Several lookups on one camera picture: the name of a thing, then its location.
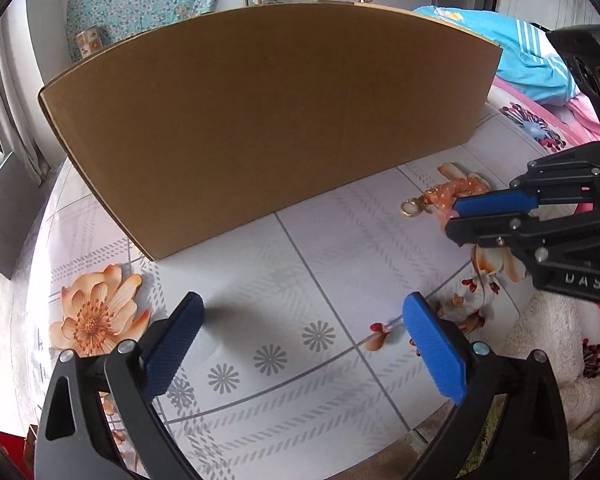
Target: silver bolt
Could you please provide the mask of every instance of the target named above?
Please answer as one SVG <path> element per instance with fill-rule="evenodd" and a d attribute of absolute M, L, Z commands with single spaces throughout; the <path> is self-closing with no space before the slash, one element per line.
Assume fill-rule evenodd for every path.
<path fill-rule="evenodd" d="M 536 256 L 536 262 L 541 264 L 542 262 L 545 262 L 547 260 L 547 258 L 549 257 L 549 249 L 547 249 L 546 247 L 538 247 L 536 249 L 535 256 Z"/>
<path fill-rule="evenodd" d="M 542 350 L 534 350 L 534 359 L 539 363 L 545 363 L 546 354 Z"/>
<path fill-rule="evenodd" d="M 489 345 L 487 345 L 487 343 L 483 343 L 482 341 L 475 342 L 471 348 L 474 349 L 474 354 L 476 355 L 489 355 L 489 352 L 491 352 Z"/>
<path fill-rule="evenodd" d="M 67 362 L 69 362 L 73 358 L 74 358 L 74 351 L 73 350 L 62 350 L 60 352 L 60 361 L 63 362 L 63 363 L 67 363 Z"/>
<path fill-rule="evenodd" d="M 136 347 L 136 342 L 133 339 L 125 339 L 118 345 L 118 352 L 128 354 Z"/>

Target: gray flower print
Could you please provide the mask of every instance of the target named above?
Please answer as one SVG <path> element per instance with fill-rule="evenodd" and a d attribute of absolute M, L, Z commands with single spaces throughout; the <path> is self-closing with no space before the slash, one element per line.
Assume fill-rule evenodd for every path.
<path fill-rule="evenodd" d="M 305 327 L 302 337 L 304 338 L 304 344 L 309 345 L 309 350 L 326 350 L 329 345 L 333 344 L 333 340 L 336 339 L 336 335 L 333 333 L 333 326 L 329 326 L 329 323 L 325 321 L 318 321 L 317 324 L 310 323 L 308 327 Z"/>
<path fill-rule="evenodd" d="M 238 372 L 234 372 L 234 367 L 225 363 L 222 366 L 217 365 L 216 368 L 211 368 L 210 371 L 209 385 L 213 386 L 215 392 L 220 391 L 221 395 L 230 394 L 232 389 L 238 388 L 236 384 L 240 382 L 240 379 L 238 379 Z"/>
<path fill-rule="evenodd" d="M 256 361 L 254 366 L 260 369 L 260 373 L 266 373 L 267 376 L 271 375 L 271 372 L 277 374 L 280 370 L 285 369 L 286 352 L 282 351 L 280 346 L 273 348 L 273 345 L 263 346 L 262 350 L 256 350 L 256 355 L 253 359 Z"/>
<path fill-rule="evenodd" d="M 167 398 L 178 409 L 188 408 L 193 400 L 193 386 L 183 377 L 175 376 L 167 389 Z"/>

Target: white fluffy towel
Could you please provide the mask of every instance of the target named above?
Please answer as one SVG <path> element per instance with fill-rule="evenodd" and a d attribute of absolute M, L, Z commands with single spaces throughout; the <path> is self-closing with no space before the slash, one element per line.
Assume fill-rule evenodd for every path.
<path fill-rule="evenodd" d="M 536 348 L 546 352 L 560 388 L 569 430 L 571 473 L 576 476 L 600 445 L 600 377 L 584 378 L 582 332 L 577 302 L 536 292 L 507 338 L 494 350 L 526 359 Z"/>

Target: cardboard box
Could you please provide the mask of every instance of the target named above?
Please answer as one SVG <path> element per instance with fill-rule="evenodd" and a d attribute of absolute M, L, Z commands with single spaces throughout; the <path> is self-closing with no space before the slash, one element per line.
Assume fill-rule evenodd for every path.
<path fill-rule="evenodd" d="M 465 142 L 500 59 L 405 10 L 316 2 L 205 14 L 68 69 L 40 104 L 150 259 Z"/>

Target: floral tablecloth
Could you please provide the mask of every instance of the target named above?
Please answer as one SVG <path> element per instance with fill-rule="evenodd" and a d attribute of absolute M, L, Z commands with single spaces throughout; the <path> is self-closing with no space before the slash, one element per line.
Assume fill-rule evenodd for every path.
<path fill-rule="evenodd" d="M 529 278 L 514 284 L 501 272 L 493 278 L 497 286 L 468 296 L 471 248 L 449 241 L 430 215 L 405 218 L 402 201 L 444 182 L 438 168 L 446 162 L 504 189 L 527 161 L 545 153 L 522 127 L 485 105 L 462 146 L 158 262 L 142 256 L 67 162 L 32 263 L 31 394 L 42 406 L 58 355 L 48 330 L 61 320 L 61 287 L 119 264 L 123 279 L 142 277 L 138 313 L 148 309 L 152 320 L 168 316 L 190 290 L 205 300 L 207 321 L 169 391 L 154 402 L 197 471 L 209 479 L 259 480 L 263 470 L 279 479 L 328 478 L 404 436 L 445 401 L 401 323 L 407 294 L 419 290 L 446 310 L 454 294 L 465 295 L 465 307 L 479 308 L 485 319 L 471 337 L 494 342 L 533 292 Z M 363 344 L 374 322 L 393 330 L 381 350 L 369 352 Z M 112 427 L 122 430 L 110 412 Z"/>

